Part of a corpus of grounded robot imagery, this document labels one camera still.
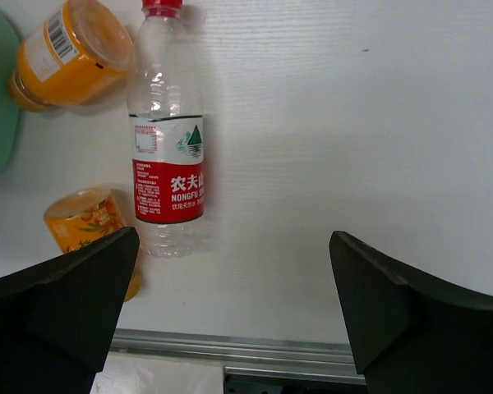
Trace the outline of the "clear water bottle red label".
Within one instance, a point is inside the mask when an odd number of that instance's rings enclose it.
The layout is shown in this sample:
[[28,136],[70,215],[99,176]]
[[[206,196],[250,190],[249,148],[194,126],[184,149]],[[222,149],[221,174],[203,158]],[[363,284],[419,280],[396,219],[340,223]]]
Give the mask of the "clear water bottle red label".
[[181,1],[144,1],[127,74],[133,200],[141,249],[190,254],[205,210],[203,94]]

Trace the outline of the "orange juice bottle fruit label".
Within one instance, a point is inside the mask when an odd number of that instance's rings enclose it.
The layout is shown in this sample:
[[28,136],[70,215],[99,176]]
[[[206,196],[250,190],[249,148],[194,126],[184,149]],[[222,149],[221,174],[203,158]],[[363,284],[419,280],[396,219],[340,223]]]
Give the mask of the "orange juice bottle fruit label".
[[52,203],[43,219],[64,254],[127,225],[112,191],[102,187],[78,190]]

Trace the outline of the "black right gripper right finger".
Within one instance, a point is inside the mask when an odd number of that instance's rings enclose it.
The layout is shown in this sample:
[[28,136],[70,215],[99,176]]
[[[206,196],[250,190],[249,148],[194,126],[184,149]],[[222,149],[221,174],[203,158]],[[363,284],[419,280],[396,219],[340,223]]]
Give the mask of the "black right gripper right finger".
[[345,231],[329,241],[356,370],[370,393],[493,393],[493,296],[389,257]]

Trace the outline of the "orange juice bottle white label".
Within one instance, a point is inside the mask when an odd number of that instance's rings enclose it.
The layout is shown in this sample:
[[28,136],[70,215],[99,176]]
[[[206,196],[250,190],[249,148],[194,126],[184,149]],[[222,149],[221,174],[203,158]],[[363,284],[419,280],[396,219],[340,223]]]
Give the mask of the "orange juice bottle white label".
[[20,108],[81,105],[122,78],[132,41],[99,1],[66,1],[20,45],[7,92]]

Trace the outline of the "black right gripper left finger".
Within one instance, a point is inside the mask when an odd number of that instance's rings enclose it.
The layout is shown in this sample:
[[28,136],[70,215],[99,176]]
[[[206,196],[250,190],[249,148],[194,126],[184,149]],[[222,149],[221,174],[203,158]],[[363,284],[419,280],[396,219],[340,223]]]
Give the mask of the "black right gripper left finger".
[[112,343],[139,237],[124,227],[0,277],[0,393],[88,393]]

